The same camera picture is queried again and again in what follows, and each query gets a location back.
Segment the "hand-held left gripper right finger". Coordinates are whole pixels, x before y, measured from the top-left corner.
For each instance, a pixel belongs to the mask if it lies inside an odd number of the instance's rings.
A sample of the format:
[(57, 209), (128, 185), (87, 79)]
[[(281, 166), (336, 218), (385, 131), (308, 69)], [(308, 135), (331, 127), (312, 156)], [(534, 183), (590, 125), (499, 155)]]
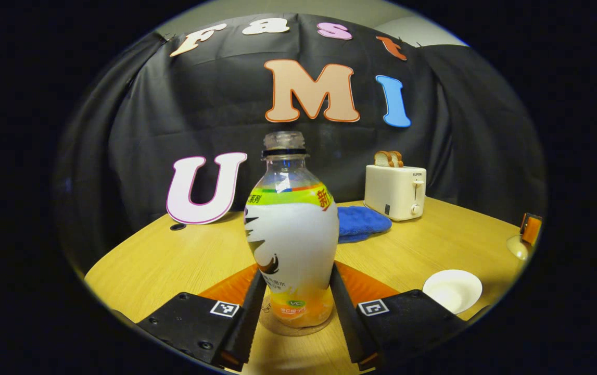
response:
[(400, 293), (339, 261), (330, 288), (350, 359), (360, 370), (400, 365), (468, 326), (421, 290)]

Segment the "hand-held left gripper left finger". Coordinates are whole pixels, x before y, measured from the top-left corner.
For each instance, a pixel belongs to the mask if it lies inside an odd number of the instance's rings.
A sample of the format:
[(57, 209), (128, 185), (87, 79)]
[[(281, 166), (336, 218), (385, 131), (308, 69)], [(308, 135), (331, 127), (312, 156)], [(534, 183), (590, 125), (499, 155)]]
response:
[(179, 292), (137, 325), (191, 358), (241, 371), (250, 358), (265, 290), (253, 264), (198, 295)]

